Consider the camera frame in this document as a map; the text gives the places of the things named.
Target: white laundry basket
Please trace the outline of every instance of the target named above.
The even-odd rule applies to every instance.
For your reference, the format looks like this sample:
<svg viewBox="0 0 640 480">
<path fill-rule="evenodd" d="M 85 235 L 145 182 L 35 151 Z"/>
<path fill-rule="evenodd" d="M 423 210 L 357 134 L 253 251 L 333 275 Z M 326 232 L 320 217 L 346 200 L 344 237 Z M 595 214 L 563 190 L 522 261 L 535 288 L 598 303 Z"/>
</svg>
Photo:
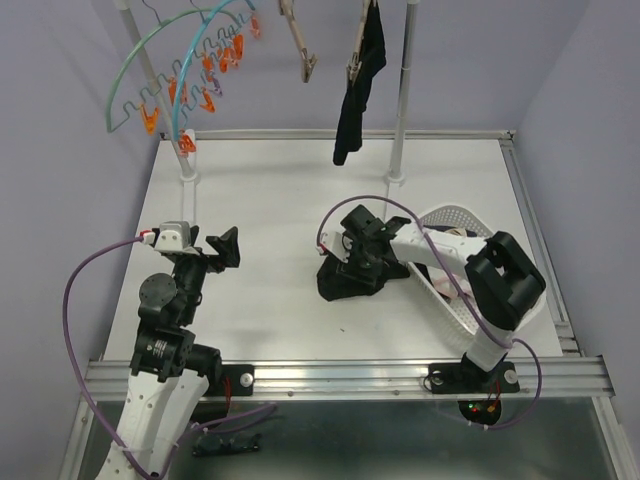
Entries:
<svg viewBox="0 0 640 480">
<path fill-rule="evenodd" d="M 454 228 L 463 228 L 474 232 L 479 237 L 491 237 L 493 231 L 476 215 L 464 207 L 458 205 L 443 205 L 423 213 L 419 216 L 423 226 L 448 226 Z M 444 340 L 453 348 L 464 352 L 473 339 L 478 330 L 478 324 L 467 309 L 466 305 L 460 298 L 454 298 L 450 302 L 445 301 L 429 281 L 422 275 L 418 268 L 409 264 L 411 277 L 418 281 L 420 285 L 429 295 L 429 299 L 438 306 L 442 315 L 436 319 L 436 324 L 441 327 Z M 476 306 L 475 300 L 470 299 L 471 303 Z M 522 328 L 545 303 L 544 294 L 534 307 L 520 323 Z"/>
</svg>

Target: black cloth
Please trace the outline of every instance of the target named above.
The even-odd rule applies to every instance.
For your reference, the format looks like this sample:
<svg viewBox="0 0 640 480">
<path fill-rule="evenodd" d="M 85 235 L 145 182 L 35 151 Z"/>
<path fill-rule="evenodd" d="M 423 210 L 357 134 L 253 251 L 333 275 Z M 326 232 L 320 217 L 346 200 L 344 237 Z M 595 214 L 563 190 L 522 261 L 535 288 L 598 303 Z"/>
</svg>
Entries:
<svg viewBox="0 0 640 480">
<path fill-rule="evenodd" d="M 333 151 L 334 165 L 344 165 L 349 152 L 357 152 L 362 147 L 362 114 L 367 109 L 373 77 L 387 64 L 380 8 L 373 2 L 369 5 L 362 36 L 360 61 L 362 62 L 360 72 L 353 84 L 349 82 L 342 102 Z"/>
</svg>

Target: white wall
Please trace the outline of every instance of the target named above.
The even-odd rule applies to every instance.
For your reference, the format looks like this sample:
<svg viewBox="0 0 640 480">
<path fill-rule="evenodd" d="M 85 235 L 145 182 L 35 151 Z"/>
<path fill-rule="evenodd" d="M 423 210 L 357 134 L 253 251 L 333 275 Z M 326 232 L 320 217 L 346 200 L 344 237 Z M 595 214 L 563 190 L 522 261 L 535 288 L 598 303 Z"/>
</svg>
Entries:
<svg viewBox="0 0 640 480">
<path fill-rule="evenodd" d="M 63 289 L 87 255 L 133 235 L 154 142 L 139 122 L 106 133 L 120 60 L 88 2 L 5 0 L 0 60 L 0 477 L 51 480 L 79 397 Z M 104 347 L 127 257 L 90 267 L 73 292 L 81 365 Z"/>
<path fill-rule="evenodd" d="M 640 3 L 592 0 L 517 136 L 578 340 L 640 459 Z"/>
<path fill-rule="evenodd" d="M 92 1 L 124 58 L 131 45 L 112 2 Z M 147 3 L 163 19 L 192 8 L 186 1 Z M 263 23 L 263 39 L 256 42 L 247 35 L 241 68 L 220 76 L 225 96 L 216 100 L 217 113 L 197 108 L 190 125 L 199 130 L 336 128 L 362 2 L 296 2 L 296 18 L 307 45 L 319 58 L 307 85 L 300 81 L 299 56 L 276 0 L 254 3 Z M 423 1 L 418 9 L 409 127 L 515 128 L 587 4 L 588 0 Z M 406 2 L 385 0 L 380 5 L 388 65 L 374 81 L 365 128 L 395 125 Z M 249 11 L 241 0 L 228 9 Z M 133 2 L 133 11 L 141 31 L 155 26 L 153 12 L 142 2 Z M 216 17 L 207 32 L 217 38 L 218 28 L 229 23 L 228 17 Z M 199 25 L 199 16 L 192 15 L 149 42 L 158 73 L 169 74 L 172 61 L 184 58 Z M 195 63 L 192 70 L 197 67 L 201 65 Z M 144 77 L 137 78 L 142 82 Z M 197 75 L 190 73 L 187 80 L 193 84 Z M 119 96 L 117 103 L 127 99 Z"/>
</svg>

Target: drying rack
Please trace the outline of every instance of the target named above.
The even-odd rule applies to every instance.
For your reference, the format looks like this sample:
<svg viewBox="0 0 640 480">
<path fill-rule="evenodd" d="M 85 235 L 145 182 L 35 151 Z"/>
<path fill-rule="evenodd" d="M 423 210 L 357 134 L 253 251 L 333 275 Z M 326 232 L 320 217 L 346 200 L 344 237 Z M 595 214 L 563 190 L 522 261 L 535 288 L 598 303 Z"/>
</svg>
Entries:
<svg viewBox="0 0 640 480">
<path fill-rule="evenodd" d="M 397 119 L 393 132 L 369 132 L 366 140 L 392 140 L 391 155 L 386 175 L 386 195 L 391 199 L 398 199 L 399 191 L 406 177 L 403 171 L 403 151 L 405 139 L 494 139 L 500 143 L 500 149 L 509 173 L 518 208 L 522 214 L 526 234 L 531 243 L 531 249 L 536 263 L 548 280 L 547 302 L 552 310 L 557 335 L 560 339 L 563 355 L 541 358 L 544 375 L 542 397 L 546 398 L 592 398 L 600 425 L 616 471 L 620 478 L 625 472 L 632 471 L 630 455 L 622 447 L 624 437 L 610 402 L 614 396 L 613 386 L 602 358 L 588 358 L 580 354 L 575 336 L 568 321 L 562 296 L 558 287 L 555 273 L 544 244 L 539 224 L 532 209 L 525 184 L 518 166 L 517 156 L 513 145 L 513 134 L 502 132 L 421 132 L 407 131 L 407 106 L 410 94 L 411 65 L 414 36 L 416 30 L 417 9 L 420 0 L 407 0 L 402 53 L 402 68 L 400 72 L 400 87 L 398 94 Z M 140 41 L 140 33 L 127 0 L 116 0 L 122 20 L 127 27 L 129 36 L 134 44 Z M 141 48 L 139 59 L 143 66 L 151 92 L 157 92 L 159 110 L 171 132 L 173 126 L 169 116 L 167 104 L 157 85 L 157 76 L 145 48 Z M 327 131 L 252 131 L 234 132 L 194 132 L 187 133 L 195 140 L 213 139 L 331 139 L 332 133 Z M 182 219 L 195 222 L 196 188 L 199 175 L 196 170 L 196 155 L 187 158 L 180 155 L 176 142 L 169 138 L 176 157 L 180 162 L 182 183 Z M 384 216 L 391 215 L 384 208 Z M 267 360 L 251 361 L 256 367 L 254 395 L 239 398 L 240 402 L 264 401 L 433 401 L 436 399 L 457 400 L 458 396 L 435 397 L 426 392 L 419 379 L 428 372 L 431 363 L 442 361 L 438 358 L 419 358 L 401 360 Z M 522 390 L 518 394 L 505 395 L 505 398 L 531 398 L 534 395 L 537 376 L 533 360 L 528 358 L 514 359 L 519 372 Z M 247 363 L 247 360 L 230 362 Z M 107 360 L 91 362 L 87 372 L 88 388 L 99 402 L 122 402 L 126 396 L 128 362 Z M 474 398 L 465 395 L 465 399 Z M 65 466 L 61 479 L 75 478 L 78 472 L 87 444 L 93 415 L 84 401 L 80 402 L 74 429 L 67 450 Z"/>
</svg>

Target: screw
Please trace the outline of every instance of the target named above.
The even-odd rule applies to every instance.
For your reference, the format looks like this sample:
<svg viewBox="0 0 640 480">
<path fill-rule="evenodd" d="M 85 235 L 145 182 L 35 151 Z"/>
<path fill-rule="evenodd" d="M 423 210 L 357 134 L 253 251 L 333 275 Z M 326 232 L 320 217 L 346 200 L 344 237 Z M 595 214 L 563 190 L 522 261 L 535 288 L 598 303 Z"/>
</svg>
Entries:
<svg viewBox="0 0 640 480">
<path fill-rule="evenodd" d="M 250 373 L 243 373 L 240 376 L 240 385 L 242 385 L 245 388 L 248 388 L 251 385 L 253 385 L 253 375 L 251 375 Z"/>
<path fill-rule="evenodd" d="M 515 385 L 518 383 L 518 374 L 515 370 L 507 370 L 504 372 L 504 379 L 509 385 Z"/>
</svg>

